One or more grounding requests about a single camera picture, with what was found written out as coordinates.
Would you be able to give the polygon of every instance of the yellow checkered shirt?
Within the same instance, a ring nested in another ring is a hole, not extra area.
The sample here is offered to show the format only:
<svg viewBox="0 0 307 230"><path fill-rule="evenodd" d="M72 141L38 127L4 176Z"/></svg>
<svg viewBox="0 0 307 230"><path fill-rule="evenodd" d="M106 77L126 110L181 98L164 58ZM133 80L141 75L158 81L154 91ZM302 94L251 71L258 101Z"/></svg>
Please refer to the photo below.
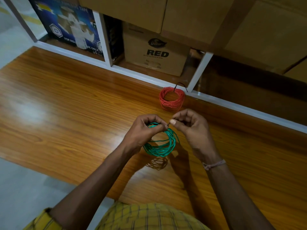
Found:
<svg viewBox="0 0 307 230"><path fill-rule="evenodd" d="M63 229L44 210L24 230ZM210 230L194 217L173 207L160 203L123 204L114 203L101 219L96 230L112 229L204 229Z"/></svg>

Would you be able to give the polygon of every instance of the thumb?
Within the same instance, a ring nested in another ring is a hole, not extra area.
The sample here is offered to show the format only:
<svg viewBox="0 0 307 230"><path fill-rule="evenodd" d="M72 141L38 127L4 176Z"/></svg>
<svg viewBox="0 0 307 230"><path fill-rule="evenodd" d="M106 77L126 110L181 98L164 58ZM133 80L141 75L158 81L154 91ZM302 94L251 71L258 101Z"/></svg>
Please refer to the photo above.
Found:
<svg viewBox="0 0 307 230"><path fill-rule="evenodd" d="M167 125L159 124L159 125L157 125L155 127L149 128L149 129L150 129L151 135L154 136L154 135L156 135L156 134L158 134L160 132L166 131L167 128L168 128Z"/></svg>
<svg viewBox="0 0 307 230"><path fill-rule="evenodd" d="M171 125L173 125L177 130L181 131L183 134L185 134L186 130L188 129L188 127L186 125L184 125L182 122L175 120L175 119L171 119L169 121L171 123Z"/></svg>

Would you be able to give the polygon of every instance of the shelf frame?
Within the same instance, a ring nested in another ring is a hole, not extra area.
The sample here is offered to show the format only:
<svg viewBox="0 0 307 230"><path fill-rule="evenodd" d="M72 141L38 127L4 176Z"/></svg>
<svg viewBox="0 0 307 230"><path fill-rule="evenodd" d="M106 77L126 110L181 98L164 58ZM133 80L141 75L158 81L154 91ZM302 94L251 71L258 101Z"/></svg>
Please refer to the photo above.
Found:
<svg viewBox="0 0 307 230"><path fill-rule="evenodd" d="M144 81L144 82L148 82L150 84L157 85L160 87L175 87L176 85L176 84L173 84L173 83L170 83L170 82L167 82L167 81L155 78L155 77L151 77L151 76L148 76L142 73L135 72L133 70L129 70L129 69L125 69L120 66L117 66L117 65L113 65L113 60L111 58L110 48L108 44L107 30L106 30L103 14L100 14L97 11L93 11L93 15L94 15L94 20L96 22L97 31L98 31L99 39L101 42L105 61L94 59L89 56L85 56L85 55L82 55L76 52L72 52L67 49L63 49L58 46L50 45L48 43L39 41L39 39L35 37L31 29L28 27L27 23L21 17L20 13L17 11L13 3L10 0L1 0L1 1L4 3L9 13L13 17L15 17L15 19L20 23L21 28L25 30L26 35L33 42L33 46L36 46L44 50L48 50L48 51L60 54L60 55L64 55L64 56L91 64L91 65L95 65L103 69L107 69L107 70L110 70L116 73L120 73L128 77L132 77L132 78ZM188 92L186 92L186 89L183 86L178 85L177 88L183 90L188 96L191 96L197 99L201 99L201 100L204 100L204 101L207 101L207 102L210 102L210 103L213 103L213 104L216 104L216 105L228 108L228 109L232 109L234 111L238 111L238 112L241 112L241 113L262 119L262 120L266 120L266 121L269 121L269 122L272 122L272 123L275 123L275 124L278 124L284 127L288 127L290 129L294 129L294 130L297 130L303 133L307 133L307 126L304 126L302 124L295 123L295 122L292 122L292 121L289 121L283 118L279 118L279 117L276 117L276 116L273 116L273 115L270 115L270 114L267 114L261 111L257 111L252 108L248 108L248 107L245 107L245 106L233 103L233 102L229 102L229 101L193 90L197 81L199 80L202 73L206 69L212 56L213 54L209 52L206 52L204 54L200 64L198 65L198 68L196 69L187 87Z"/></svg>

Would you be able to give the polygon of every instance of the person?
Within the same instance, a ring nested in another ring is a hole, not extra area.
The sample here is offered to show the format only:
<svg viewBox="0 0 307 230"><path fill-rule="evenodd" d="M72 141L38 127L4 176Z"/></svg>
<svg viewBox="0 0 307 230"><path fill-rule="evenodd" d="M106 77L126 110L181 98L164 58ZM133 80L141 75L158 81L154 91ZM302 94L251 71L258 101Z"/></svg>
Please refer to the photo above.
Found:
<svg viewBox="0 0 307 230"><path fill-rule="evenodd" d="M159 125L148 128L152 122ZM218 153L206 119L185 109L173 115L170 124L186 136L193 154L203 163L229 228L274 229ZM157 115L138 116L123 141L104 162L54 208L44 210L25 229L86 229L128 160L154 135L167 128L167 123ZM114 203L96 227L98 230L149 228L209 229L194 217L168 205L120 202Z"/></svg>

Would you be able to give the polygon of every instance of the yellow floor line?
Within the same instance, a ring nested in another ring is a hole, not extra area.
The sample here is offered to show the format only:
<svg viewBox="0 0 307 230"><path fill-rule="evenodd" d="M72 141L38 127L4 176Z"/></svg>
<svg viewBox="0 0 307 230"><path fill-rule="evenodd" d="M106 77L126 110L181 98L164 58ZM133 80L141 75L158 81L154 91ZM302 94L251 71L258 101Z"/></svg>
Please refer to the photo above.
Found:
<svg viewBox="0 0 307 230"><path fill-rule="evenodd" d="M10 12L8 12L5 8L2 8L2 7L0 7L0 12L5 13L5 14L10 14ZM41 21L39 19L30 17L28 15L24 15L24 14L20 14L20 15L25 21L28 21L28 22L31 22L37 25L41 25Z"/></svg>

